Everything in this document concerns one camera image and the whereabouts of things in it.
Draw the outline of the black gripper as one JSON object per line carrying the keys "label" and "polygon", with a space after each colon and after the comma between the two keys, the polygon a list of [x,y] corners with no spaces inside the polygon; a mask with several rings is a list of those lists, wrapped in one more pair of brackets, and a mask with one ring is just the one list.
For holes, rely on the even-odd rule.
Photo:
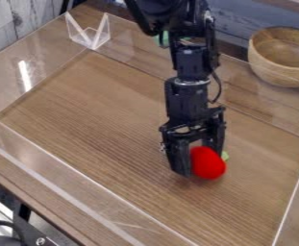
{"label": "black gripper", "polygon": [[222,155],[226,122],[224,107],[210,107],[208,80],[187,82],[171,78],[164,82],[166,113],[168,120],[159,127],[162,144],[171,170],[190,177],[190,143],[202,144]]}

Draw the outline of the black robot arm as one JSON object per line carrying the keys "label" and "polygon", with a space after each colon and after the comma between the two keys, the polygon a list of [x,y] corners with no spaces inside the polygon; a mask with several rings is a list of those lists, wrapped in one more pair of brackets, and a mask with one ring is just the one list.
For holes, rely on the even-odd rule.
{"label": "black robot arm", "polygon": [[219,52],[215,18],[206,0],[124,0],[146,35],[159,37],[170,50],[178,76],[164,82],[168,121],[159,127],[162,147],[172,171],[184,177],[216,179],[222,159],[224,107],[208,97],[216,82]]}

